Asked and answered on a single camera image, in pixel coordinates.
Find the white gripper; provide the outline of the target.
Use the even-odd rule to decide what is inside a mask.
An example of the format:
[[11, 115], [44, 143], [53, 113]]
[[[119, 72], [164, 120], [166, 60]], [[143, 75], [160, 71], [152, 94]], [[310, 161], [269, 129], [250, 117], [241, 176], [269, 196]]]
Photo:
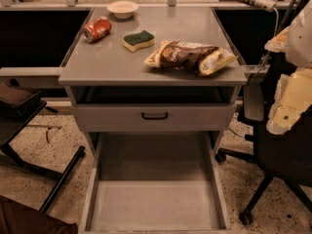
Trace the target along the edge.
[[266, 123], [269, 133], [283, 135], [312, 105], [312, 0], [264, 49], [286, 53], [287, 61], [298, 66], [292, 75], [281, 75]]

